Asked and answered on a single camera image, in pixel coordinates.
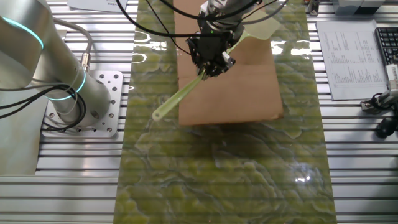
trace green marble-patterned mat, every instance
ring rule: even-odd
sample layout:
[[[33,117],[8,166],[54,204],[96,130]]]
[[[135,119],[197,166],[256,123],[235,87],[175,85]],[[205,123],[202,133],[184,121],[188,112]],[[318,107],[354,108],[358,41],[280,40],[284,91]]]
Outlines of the green marble-patterned mat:
[[[151,3],[174,32],[173,12]],[[136,34],[115,224],[336,223],[302,0],[275,18],[285,118],[263,123],[180,127],[177,108],[153,122],[152,112],[178,90],[175,47]],[[164,31],[145,0],[137,20]]]

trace keyboard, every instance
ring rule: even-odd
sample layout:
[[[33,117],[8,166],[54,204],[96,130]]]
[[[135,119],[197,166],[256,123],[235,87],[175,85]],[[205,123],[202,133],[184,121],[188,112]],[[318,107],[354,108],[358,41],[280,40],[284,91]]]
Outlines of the keyboard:
[[[398,64],[398,27],[376,28],[374,34],[384,65]]]

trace metal rail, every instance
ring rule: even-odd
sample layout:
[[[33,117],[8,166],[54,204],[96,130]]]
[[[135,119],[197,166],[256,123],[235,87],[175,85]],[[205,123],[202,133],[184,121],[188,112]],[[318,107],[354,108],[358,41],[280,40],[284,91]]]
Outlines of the metal rail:
[[[122,14],[71,11],[66,1],[49,1],[54,16],[86,28],[93,36],[92,70],[119,70],[124,75],[119,135],[103,142],[42,138],[36,177],[0,177],[0,224],[110,224],[118,182],[129,91],[134,26]],[[127,12],[137,16],[138,0]],[[387,2],[373,17],[380,26],[398,26],[398,3]],[[339,223],[398,223],[398,135],[386,140],[373,129],[386,113],[361,112],[359,101],[331,100],[315,26],[339,18],[330,1],[318,17],[308,17],[311,48],[321,104],[333,193]],[[83,35],[68,30],[65,39],[77,57],[86,47]]]

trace bolt hole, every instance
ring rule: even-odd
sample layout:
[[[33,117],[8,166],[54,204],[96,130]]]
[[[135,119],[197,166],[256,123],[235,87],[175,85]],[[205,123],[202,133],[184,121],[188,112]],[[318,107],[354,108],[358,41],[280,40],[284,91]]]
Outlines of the bolt hole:
[[[98,114],[97,111],[90,111],[92,117],[94,117],[95,119],[100,119],[100,115]]]

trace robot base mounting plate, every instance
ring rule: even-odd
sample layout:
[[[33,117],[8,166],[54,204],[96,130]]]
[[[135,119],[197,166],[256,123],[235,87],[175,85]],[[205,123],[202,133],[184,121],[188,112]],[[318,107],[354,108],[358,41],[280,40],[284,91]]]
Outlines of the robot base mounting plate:
[[[123,88],[123,74],[115,71],[90,71],[90,75],[100,80],[109,90],[111,95],[111,102],[109,110],[102,119],[97,123],[87,127],[75,127],[61,131],[42,131],[42,134],[48,138],[112,138],[118,131],[119,111],[121,106],[121,95]],[[63,121],[57,115],[57,112],[51,101],[47,104],[45,114],[58,123]],[[48,124],[53,124],[51,120],[44,117],[44,121]]]

